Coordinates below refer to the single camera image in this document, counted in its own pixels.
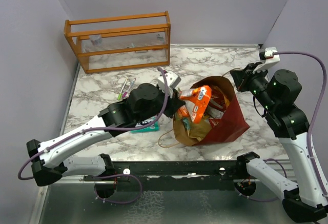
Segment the orange white snack packet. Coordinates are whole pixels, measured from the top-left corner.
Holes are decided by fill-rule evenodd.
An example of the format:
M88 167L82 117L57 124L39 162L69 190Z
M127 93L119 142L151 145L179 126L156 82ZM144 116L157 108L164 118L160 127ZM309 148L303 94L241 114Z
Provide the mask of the orange white snack packet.
M185 102L185 107L193 123L200 123L212 96L208 85L182 90L179 98Z

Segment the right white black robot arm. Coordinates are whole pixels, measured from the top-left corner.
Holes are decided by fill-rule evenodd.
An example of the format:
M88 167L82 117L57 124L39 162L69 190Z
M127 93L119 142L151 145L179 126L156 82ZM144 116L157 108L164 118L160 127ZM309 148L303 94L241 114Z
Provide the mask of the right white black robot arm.
M296 181L282 176L254 152L237 157L235 172L240 178L253 176L282 202L290 219L297 223L317 222L327 217L327 180L316 159L305 113L295 104L302 86L289 70L275 72L270 81L266 71L257 72L259 63L230 72L237 91L249 91L264 108L263 117L283 145Z

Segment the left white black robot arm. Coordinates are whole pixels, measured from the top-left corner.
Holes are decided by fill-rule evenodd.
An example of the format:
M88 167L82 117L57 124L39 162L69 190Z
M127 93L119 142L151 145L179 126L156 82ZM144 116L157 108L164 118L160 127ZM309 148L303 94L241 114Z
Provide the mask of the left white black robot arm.
M184 104L176 90L173 95L166 95L158 86L141 84L127 98L108 105L82 126L48 141L27 142L33 179L40 187L70 175L108 180L114 173L108 156L87 158L75 154L97 142L132 131L149 118L162 115L171 118Z

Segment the red brown paper bag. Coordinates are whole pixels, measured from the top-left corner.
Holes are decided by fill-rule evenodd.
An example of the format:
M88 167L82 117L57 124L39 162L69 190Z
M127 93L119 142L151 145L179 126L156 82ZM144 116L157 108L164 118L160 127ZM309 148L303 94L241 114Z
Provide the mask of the red brown paper bag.
M197 88L200 86L217 86L223 94L225 94L230 101L225 114L218 125L206 135L206 137L199 143L193 145L187 137L187 132L182 123L183 118L190 118L187 109L184 106L179 108L173 116L173 129L175 139L185 146L204 146L210 144L219 144L224 142L233 142L241 136L250 126L244 120L240 105L238 103L234 87L231 82L223 76L206 77L191 86ZM206 111L202 117L209 121Z

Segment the red white chips bag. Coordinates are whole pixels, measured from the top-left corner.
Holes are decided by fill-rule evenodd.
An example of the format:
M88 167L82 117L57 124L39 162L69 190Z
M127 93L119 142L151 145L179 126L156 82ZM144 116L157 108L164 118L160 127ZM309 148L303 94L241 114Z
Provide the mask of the red white chips bag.
M212 96L206 109L206 114L209 117L209 123L213 127L219 124L225 114L230 101L227 96L217 86L210 86Z

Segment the gold teal chips bag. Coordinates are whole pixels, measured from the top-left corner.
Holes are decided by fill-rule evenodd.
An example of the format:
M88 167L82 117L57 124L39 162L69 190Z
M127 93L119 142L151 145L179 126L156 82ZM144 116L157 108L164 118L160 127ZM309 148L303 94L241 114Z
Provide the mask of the gold teal chips bag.
M199 123L194 123L190 118L182 119L183 126L187 132L187 137L193 145L202 141L212 130L212 126L206 119L201 119Z

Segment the teal Fox's candy bag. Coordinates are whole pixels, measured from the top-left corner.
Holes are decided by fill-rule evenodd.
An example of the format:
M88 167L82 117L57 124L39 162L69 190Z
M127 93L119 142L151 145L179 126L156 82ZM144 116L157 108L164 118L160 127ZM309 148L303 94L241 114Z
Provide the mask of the teal Fox's candy bag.
M155 132L159 131L159 124L156 121L151 126L149 124L153 122L156 119L156 116L150 117L140 123L137 123L135 128L138 128L138 130L132 130L132 133L144 133L144 132Z

